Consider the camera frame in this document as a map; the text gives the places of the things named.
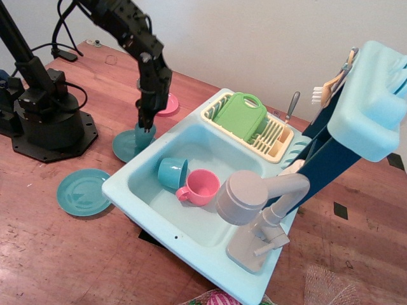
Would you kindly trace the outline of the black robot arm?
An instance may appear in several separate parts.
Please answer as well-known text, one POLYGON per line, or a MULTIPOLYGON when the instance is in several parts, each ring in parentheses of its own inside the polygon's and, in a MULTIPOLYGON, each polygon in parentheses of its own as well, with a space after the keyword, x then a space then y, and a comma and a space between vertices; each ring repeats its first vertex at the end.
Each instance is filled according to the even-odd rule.
MULTIPOLYGON (((137 126, 150 131, 155 116, 167 106, 172 79, 150 17, 131 1, 73 1, 68 10, 75 8, 137 61, 141 93, 135 104, 137 126)), ((11 138, 17 153, 44 163, 82 155, 98 136, 91 115, 68 92, 64 73, 46 69, 32 53, 5 6, 1 39, 20 73, 1 89, 1 132, 11 138)))

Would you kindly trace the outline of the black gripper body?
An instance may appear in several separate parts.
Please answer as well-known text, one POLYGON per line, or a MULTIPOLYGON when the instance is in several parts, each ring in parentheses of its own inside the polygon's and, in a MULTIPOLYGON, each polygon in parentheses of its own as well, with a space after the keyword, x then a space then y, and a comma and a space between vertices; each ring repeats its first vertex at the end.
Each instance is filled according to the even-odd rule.
POLYGON ((138 89, 140 99, 135 103, 140 123, 152 123, 155 116, 167 108, 172 70, 163 56, 153 57, 143 52, 139 56, 138 89))

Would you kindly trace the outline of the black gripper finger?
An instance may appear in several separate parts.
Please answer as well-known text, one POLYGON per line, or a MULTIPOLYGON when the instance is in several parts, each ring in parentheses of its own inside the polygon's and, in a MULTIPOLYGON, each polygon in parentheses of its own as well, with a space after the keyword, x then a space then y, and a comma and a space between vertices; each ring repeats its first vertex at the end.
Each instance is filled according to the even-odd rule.
POLYGON ((139 128, 144 130, 144 133, 149 133, 152 127, 154 127, 154 117, 153 116, 139 116, 139 128))

